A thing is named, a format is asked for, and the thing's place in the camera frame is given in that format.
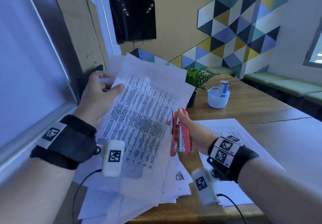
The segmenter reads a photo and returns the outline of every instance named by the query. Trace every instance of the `wall-mounted television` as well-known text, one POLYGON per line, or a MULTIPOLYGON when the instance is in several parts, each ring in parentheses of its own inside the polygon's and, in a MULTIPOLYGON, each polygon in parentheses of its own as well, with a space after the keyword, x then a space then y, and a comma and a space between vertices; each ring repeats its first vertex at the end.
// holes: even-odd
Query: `wall-mounted television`
POLYGON ((116 41, 156 39, 154 0, 110 0, 116 41))

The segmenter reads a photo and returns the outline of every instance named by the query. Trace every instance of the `person's right thumb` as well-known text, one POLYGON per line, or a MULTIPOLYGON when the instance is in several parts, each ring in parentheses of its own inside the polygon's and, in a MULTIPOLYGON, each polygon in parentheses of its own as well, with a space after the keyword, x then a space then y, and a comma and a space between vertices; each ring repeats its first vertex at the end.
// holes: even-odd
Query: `person's right thumb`
POLYGON ((190 126, 194 122, 192 120, 190 120, 185 114, 183 114, 182 108, 179 108, 177 113, 178 113, 178 117, 179 117, 180 122, 185 124, 187 126, 187 128, 189 129, 190 126))
POLYGON ((121 92, 123 92, 125 88, 124 84, 118 84, 115 87, 113 87, 111 90, 109 90, 107 92, 108 96, 112 97, 112 99, 115 99, 118 95, 121 94, 121 92))

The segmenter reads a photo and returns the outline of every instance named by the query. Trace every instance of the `green cushion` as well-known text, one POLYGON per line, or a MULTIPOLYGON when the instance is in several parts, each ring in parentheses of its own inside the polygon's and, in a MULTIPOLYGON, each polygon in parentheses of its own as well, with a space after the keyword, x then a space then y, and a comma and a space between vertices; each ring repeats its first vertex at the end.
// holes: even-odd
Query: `green cushion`
POLYGON ((296 97, 304 97, 309 93, 322 92, 321 86, 292 79, 273 81, 267 85, 277 90, 292 94, 296 97))
POLYGON ((322 105, 322 92, 309 93, 304 98, 316 104, 322 105))
POLYGON ((251 73, 244 75, 244 79, 258 82, 260 84, 268 84, 269 82, 279 81, 279 80, 288 80, 285 76, 276 75, 269 72, 260 72, 260 73, 251 73))
POLYGON ((227 75, 236 74, 236 71, 226 67, 211 67, 211 68, 206 68, 206 71, 211 74, 227 74, 227 75))

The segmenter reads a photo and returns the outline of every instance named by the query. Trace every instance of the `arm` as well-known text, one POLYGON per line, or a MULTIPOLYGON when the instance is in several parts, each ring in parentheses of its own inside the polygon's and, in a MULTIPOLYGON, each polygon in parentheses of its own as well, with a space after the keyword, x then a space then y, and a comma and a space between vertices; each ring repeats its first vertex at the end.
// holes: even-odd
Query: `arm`
MULTIPOLYGON (((108 73, 93 73, 89 78, 82 100, 74 113, 88 127, 95 125, 111 108, 114 98, 124 90, 124 85, 119 84, 110 91, 103 92, 102 89, 109 89, 111 85, 101 86, 99 78, 110 76, 108 73)), ((57 153, 51 156, 61 157, 57 153)), ((58 167, 40 158, 28 159, 0 188, 0 223, 53 223, 74 173, 74 170, 58 167)))
POLYGON ((321 222, 322 196, 261 158, 245 163, 238 185, 274 223, 321 222))

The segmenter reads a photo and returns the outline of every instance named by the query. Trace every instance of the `hand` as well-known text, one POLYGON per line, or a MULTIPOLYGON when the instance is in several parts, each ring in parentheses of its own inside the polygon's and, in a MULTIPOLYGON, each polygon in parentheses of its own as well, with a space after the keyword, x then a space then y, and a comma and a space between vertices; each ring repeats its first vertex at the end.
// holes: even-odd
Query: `hand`
POLYGON ((74 116, 80 118, 86 123, 95 126, 98 120, 101 119, 111 108, 114 99, 123 92, 125 85, 118 84, 107 92, 102 89, 110 89, 111 84, 99 83, 99 78, 112 77, 108 72, 95 73, 90 75, 86 88, 83 92, 79 106, 74 113, 74 116))
POLYGON ((189 129, 192 143, 196 146, 197 150, 202 154, 208 155, 209 146, 218 138, 218 136, 207 127, 190 120, 183 114, 181 108, 178 109, 178 117, 180 123, 184 124, 189 129))

